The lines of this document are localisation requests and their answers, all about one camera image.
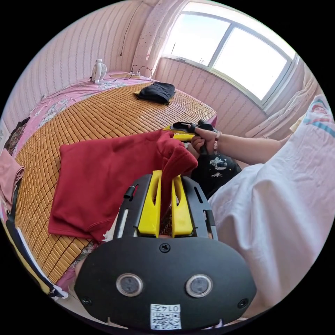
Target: bed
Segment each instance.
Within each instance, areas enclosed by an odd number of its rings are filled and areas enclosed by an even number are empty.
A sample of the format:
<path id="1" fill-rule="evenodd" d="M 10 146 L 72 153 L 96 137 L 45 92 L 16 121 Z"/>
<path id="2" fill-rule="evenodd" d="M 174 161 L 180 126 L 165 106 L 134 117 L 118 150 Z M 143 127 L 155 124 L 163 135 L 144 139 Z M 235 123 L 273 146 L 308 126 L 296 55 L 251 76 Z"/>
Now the bed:
<path id="1" fill-rule="evenodd" d="M 34 268 L 66 296 L 74 265 L 97 245 L 93 241 L 49 235 L 48 220 L 60 167 L 59 147 L 89 139 L 128 136 L 164 128 L 174 122 L 215 125 L 209 106 L 176 90 L 169 105 L 136 99 L 148 78 L 82 82 L 47 97 L 32 111 L 13 156 L 25 167 L 17 199 L 15 228 Z"/>

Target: qr code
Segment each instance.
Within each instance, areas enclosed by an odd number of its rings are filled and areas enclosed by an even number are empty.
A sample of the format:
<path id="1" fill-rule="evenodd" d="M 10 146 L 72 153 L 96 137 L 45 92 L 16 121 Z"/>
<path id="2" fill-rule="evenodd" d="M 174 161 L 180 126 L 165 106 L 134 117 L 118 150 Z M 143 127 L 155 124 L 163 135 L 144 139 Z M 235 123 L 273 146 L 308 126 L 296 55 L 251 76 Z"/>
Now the qr code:
<path id="1" fill-rule="evenodd" d="M 151 329 L 181 329 L 180 305 L 151 304 L 150 315 Z"/>

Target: window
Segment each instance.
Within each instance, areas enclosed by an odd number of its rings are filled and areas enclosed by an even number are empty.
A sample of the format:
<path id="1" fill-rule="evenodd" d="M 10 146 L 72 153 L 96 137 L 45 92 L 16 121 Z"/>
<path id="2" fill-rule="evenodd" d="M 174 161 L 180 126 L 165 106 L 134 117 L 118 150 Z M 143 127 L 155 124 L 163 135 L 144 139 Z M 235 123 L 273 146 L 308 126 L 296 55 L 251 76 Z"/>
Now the window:
<path id="1" fill-rule="evenodd" d="M 163 56 L 182 59 L 229 81 L 265 107 L 294 67 L 295 51 L 259 21 L 223 5 L 189 2 Z"/>

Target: power cord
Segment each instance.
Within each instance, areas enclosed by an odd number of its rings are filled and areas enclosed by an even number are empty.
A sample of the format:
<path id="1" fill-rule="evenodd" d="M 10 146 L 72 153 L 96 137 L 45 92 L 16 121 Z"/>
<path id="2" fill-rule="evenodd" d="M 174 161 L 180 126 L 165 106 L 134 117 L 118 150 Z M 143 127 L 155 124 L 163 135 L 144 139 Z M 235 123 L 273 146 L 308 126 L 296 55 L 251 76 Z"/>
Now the power cord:
<path id="1" fill-rule="evenodd" d="M 141 66 L 141 67 L 138 69 L 138 72 L 140 72 L 140 69 L 141 69 L 142 67 L 144 67 L 144 68 L 146 68 L 146 69 L 148 69 L 148 70 L 150 71 L 150 73 L 151 73 L 150 81 L 152 81 L 152 70 L 149 69 L 147 66 Z"/>
<path id="2" fill-rule="evenodd" d="M 133 15 L 132 15 L 132 17 L 131 17 L 131 19 L 130 19 L 130 21 L 129 21 L 128 27 L 127 27 L 126 32 L 125 32 L 125 35 L 124 35 L 124 37 L 123 37 L 123 43 L 122 43 L 122 48 L 121 48 L 120 56 L 122 56 L 123 47 L 125 46 L 126 35 L 127 35 L 127 31 L 128 31 L 128 29 L 129 29 L 130 23 L 132 22 L 132 19 L 133 19 L 135 13 L 137 12 L 137 10 L 139 9 L 139 7 L 140 7 L 141 5 L 142 5 L 142 1 L 140 2 L 140 4 L 139 4 L 139 5 L 137 6 L 137 8 L 135 9 L 135 11 L 134 11 L 134 13 L 133 13 Z"/>
<path id="3" fill-rule="evenodd" d="M 124 80 L 129 80 L 132 76 L 133 76 L 133 72 L 132 72 L 132 74 L 130 75 L 130 77 L 120 77 L 120 78 L 116 78 L 116 79 L 114 79 L 113 81 L 117 81 L 118 79 L 124 79 Z"/>

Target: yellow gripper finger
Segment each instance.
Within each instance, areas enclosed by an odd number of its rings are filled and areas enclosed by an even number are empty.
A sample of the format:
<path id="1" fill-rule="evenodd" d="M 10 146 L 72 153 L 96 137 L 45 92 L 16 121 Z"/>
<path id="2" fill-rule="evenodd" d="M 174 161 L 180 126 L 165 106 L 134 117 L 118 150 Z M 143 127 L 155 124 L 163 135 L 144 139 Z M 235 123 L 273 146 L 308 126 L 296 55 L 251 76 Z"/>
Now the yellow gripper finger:
<path id="1" fill-rule="evenodd" d="M 172 181 L 172 237 L 189 236 L 193 232 L 193 225 L 188 209 L 181 176 Z"/>
<path id="2" fill-rule="evenodd" d="M 153 171 L 138 230 L 140 235 L 159 236 L 162 171 Z"/>

